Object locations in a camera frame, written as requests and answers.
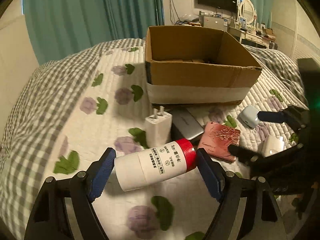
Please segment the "open cardboard box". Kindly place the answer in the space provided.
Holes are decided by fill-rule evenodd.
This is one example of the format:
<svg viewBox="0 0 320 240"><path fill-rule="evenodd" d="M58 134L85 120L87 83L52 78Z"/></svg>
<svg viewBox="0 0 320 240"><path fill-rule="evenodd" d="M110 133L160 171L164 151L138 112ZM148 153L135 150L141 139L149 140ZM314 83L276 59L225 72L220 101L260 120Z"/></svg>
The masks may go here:
<svg viewBox="0 0 320 240"><path fill-rule="evenodd" d="M220 64L206 64L212 58ZM204 27L152 26L145 41L146 88L151 103L238 105L261 65L229 33Z"/></svg>

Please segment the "black TV remote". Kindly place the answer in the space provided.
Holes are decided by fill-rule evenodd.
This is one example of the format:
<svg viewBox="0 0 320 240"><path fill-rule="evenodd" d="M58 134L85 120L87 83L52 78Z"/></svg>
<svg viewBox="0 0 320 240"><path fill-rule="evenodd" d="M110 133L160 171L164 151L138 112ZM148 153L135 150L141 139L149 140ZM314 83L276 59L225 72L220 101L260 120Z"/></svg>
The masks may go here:
<svg viewBox="0 0 320 240"><path fill-rule="evenodd" d="M206 64L220 64L219 61L217 61L216 59L212 59L212 58L203 59L203 62Z"/></svg>

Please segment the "light blue earbuds case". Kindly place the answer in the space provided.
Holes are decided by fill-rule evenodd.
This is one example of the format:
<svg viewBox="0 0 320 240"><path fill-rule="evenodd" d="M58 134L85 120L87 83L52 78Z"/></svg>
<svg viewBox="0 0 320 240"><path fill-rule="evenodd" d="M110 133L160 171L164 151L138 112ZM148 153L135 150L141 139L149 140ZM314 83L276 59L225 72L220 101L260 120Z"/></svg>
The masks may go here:
<svg viewBox="0 0 320 240"><path fill-rule="evenodd" d="M238 118L249 128L256 128L260 122L258 118L259 112L260 111L257 108L248 105L241 111Z"/></svg>

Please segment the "teal curtain middle panel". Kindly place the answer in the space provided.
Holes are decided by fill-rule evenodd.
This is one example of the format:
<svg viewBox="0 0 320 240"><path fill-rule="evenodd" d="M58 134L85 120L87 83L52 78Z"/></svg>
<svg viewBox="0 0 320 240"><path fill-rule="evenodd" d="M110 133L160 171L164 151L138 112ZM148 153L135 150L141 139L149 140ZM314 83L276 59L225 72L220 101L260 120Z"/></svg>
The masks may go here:
<svg viewBox="0 0 320 240"><path fill-rule="evenodd" d="M111 37L143 38L156 26L154 0L103 0ZM159 25L164 25L163 1L157 0Z"/></svg>

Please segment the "grey checked bed cover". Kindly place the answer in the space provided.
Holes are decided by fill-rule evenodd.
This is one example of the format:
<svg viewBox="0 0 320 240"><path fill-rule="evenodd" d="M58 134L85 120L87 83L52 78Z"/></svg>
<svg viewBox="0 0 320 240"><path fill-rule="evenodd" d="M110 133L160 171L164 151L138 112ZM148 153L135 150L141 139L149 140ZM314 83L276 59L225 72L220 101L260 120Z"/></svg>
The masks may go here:
<svg viewBox="0 0 320 240"><path fill-rule="evenodd" d="M7 120L1 149L1 219L16 239L44 180L85 170L108 148L125 155L146 148L144 119L152 112L144 71L145 42L103 42L37 68ZM257 151L267 136L298 140L286 124L250 129L238 115L248 105L278 111L307 104L298 67L277 50L248 48L262 73L237 106L190 107L200 125L210 121L240 131L240 145ZM94 209L110 239L200 239L218 202L198 170L124 192L112 174Z"/></svg>

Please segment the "white mop pole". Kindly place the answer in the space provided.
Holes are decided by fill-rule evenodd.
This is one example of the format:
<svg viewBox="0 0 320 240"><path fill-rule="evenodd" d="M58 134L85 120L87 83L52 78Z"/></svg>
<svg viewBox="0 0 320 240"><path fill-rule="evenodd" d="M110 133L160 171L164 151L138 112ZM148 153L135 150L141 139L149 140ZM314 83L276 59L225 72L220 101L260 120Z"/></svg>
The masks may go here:
<svg viewBox="0 0 320 240"><path fill-rule="evenodd" d="M159 25L158 9L157 9L157 0L154 0L154 4L155 4L155 19L156 19L156 25Z"/></svg>

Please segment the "floral quilted white mat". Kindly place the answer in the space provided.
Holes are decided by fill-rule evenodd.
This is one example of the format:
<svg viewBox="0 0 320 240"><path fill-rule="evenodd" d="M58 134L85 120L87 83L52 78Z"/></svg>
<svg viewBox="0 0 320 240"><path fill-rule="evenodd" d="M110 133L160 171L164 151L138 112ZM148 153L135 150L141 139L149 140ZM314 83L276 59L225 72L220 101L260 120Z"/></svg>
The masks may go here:
<svg viewBox="0 0 320 240"><path fill-rule="evenodd" d="M277 50L249 47L262 74L237 106L188 109L201 132L201 145L223 153L234 142L263 152L266 141L295 146L298 137L286 124L260 122L249 128L239 119L253 106L279 111L304 107L298 66ZM144 47L106 47L92 83L80 97L60 133L46 176L70 178L98 160L104 150L116 152L114 169L93 202L110 239L199 239L218 208L197 169L189 170L176 139L151 137L151 126L167 117L153 115L146 92Z"/></svg>

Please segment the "white square USB adapter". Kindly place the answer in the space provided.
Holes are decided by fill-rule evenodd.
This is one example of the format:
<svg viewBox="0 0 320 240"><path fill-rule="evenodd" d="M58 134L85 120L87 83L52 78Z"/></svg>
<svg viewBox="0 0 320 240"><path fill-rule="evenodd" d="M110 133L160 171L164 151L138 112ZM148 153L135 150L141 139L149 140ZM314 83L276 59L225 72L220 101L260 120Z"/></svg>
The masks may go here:
<svg viewBox="0 0 320 240"><path fill-rule="evenodd" d="M276 138L275 136L268 135L263 143L262 155L264 157L269 157L283 151L283 149L284 138L282 136Z"/></svg>

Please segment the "white bottle red cap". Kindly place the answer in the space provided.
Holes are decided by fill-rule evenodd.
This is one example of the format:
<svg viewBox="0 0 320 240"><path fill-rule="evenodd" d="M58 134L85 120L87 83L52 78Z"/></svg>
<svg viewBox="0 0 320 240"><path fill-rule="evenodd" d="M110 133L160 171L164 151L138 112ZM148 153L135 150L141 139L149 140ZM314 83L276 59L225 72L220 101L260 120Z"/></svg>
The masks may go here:
<svg viewBox="0 0 320 240"><path fill-rule="evenodd" d="M140 189L185 174L196 167L196 151L187 139L131 153L114 160L123 191Z"/></svg>

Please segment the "oval vanity mirror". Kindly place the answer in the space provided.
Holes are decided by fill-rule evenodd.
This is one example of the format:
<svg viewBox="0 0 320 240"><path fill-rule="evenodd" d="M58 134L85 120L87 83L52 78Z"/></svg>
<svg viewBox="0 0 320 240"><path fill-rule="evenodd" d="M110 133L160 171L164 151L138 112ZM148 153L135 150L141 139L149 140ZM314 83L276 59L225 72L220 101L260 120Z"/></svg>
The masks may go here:
<svg viewBox="0 0 320 240"><path fill-rule="evenodd" d="M255 8L250 0L242 0L239 5L238 15L244 18L247 24L252 24L255 20Z"/></svg>

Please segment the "grey small refrigerator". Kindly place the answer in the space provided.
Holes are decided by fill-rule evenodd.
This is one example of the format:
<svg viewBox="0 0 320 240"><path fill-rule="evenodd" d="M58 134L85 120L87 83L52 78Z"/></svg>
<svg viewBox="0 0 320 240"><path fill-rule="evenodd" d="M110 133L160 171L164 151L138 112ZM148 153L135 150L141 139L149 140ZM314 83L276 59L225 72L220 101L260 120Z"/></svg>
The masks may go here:
<svg viewBox="0 0 320 240"><path fill-rule="evenodd" d="M223 18L200 15L199 20L204 28L212 28L227 31L227 21Z"/></svg>

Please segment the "white dressing table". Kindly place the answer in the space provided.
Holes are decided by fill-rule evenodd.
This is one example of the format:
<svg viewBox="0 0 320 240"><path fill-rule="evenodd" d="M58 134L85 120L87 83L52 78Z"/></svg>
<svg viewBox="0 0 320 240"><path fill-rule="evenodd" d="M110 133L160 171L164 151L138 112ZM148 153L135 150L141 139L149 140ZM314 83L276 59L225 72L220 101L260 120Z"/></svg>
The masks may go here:
<svg viewBox="0 0 320 240"><path fill-rule="evenodd" d="M243 31L238 28L228 27L227 32L233 36L240 44L269 49L270 43L274 42L274 40L262 36L258 36L250 33L249 31Z"/></svg>

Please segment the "teal curtain panel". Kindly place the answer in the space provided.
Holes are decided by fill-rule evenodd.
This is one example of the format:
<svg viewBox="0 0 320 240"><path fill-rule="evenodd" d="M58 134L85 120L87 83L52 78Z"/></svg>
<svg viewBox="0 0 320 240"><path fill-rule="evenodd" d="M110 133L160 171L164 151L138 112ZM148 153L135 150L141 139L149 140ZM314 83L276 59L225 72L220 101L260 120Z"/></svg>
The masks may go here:
<svg viewBox="0 0 320 240"><path fill-rule="evenodd" d="M156 26L154 0L103 0L111 37L143 38ZM159 25L164 25L163 1L157 0Z"/></svg>
<svg viewBox="0 0 320 240"><path fill-rule="evenodd" d="M113 39L103 0L23 0L22 8L39 64Z"/></svg>

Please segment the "pink rose tin case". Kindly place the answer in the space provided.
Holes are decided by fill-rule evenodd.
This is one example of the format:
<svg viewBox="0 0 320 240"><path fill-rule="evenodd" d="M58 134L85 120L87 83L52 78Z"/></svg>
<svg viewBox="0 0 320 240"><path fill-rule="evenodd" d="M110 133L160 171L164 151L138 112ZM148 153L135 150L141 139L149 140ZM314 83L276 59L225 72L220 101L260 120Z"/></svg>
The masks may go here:
<svg viewBox="0 0 320 240"><path fill-rule="evenodd" d="M236 157L230 154L228 146L238 146L239 142L240 131L238 129L216 122L208 122L204 128L198 148L204 148L214 158L233 163Z"/></svg>

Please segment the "dark power bank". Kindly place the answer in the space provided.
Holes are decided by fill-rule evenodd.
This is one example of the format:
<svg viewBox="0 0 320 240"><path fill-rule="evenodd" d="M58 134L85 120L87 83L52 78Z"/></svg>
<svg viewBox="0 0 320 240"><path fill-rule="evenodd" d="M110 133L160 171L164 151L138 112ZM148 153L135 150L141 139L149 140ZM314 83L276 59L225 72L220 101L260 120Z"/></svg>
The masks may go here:
<svg viewBox="0 0 320 240"><path fill-rule="evenodd" d="M172 115L172 140L185 138L195 144L201 139L204 129L186 108L172 109L169 113Z"/></svg>

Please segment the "white USB wall charger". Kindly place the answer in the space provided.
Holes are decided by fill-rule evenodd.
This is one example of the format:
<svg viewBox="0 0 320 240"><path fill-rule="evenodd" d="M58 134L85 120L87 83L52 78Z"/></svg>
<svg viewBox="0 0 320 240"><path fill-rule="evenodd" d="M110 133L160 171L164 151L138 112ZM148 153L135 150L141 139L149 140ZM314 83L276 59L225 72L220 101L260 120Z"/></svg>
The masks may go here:
<svg viewBox="0 0 320 240"><path fill-rule="evenodd" d="M158 147L170 141L172 115L164 106L154 108L153 114L145 118L146 143L149 148Z"/></svg>

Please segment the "teal curtain left panel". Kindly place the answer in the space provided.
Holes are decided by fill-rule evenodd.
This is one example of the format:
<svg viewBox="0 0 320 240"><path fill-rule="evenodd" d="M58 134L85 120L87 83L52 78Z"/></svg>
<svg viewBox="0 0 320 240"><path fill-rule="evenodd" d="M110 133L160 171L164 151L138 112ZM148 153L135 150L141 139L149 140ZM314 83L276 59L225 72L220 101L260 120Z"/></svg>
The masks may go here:
<svg viewBox="0 0 320 240"><path fill-rule="evenodd" d="M103 0L23 0L22 8L39 64L113 39Z"/></svg>

